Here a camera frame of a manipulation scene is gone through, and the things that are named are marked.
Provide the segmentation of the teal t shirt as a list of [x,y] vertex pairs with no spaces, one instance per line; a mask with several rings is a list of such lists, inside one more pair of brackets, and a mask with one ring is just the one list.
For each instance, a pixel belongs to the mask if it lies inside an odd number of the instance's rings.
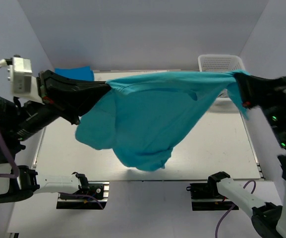
[[245,113],[234,72],[171,71],[109,80],[110,91],[81,117],[78,142],[112,149],[141,171],[163,168],[173,148],[226,90]]

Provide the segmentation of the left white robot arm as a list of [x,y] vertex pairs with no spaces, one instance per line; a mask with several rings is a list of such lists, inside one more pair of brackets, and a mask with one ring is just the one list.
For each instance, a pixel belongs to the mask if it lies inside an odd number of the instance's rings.
[[55,192],[83,198],[90,186],[84,174],[67,177],[43,176],[28,166],[15,164],[17,153],[25,149],[23,142],[58,118],[72,125],[110,91],[105,82],[82,81],[60,76],[47,70],[32,79],[41,102],[21,104],[0,97],[0,133],[10,152],[8,159],[0,148],[0,204],[26,200],[37,193]]

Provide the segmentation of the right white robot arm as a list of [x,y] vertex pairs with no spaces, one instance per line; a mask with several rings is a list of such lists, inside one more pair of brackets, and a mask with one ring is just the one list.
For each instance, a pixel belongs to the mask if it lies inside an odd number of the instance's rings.
[[265,79],[236,73],[241,103],[246,109],[258,108],[271,129],[275,144],[257,141],[256,149],[263,175],[274,182],[282,194],[281,205],[257,198],[238,187],[225,172],[209,176],[208,193],[225,196],[242,209],[263,238],[286,238],[286,76]]

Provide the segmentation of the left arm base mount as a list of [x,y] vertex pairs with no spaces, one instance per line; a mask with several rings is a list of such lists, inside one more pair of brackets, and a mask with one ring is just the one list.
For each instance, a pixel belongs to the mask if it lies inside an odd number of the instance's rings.
[[59,194],[58,210],[103,210],[107,204],[110,183],[108,181],[89,182],[88,188],[72,195]]

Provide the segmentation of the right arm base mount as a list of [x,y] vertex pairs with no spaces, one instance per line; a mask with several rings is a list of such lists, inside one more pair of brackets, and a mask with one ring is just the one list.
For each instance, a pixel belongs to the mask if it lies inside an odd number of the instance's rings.
[[233,203],[222,195],[214,195],[204,182],[191,183],[186,187],[190,192],[193,211],[227,211]]

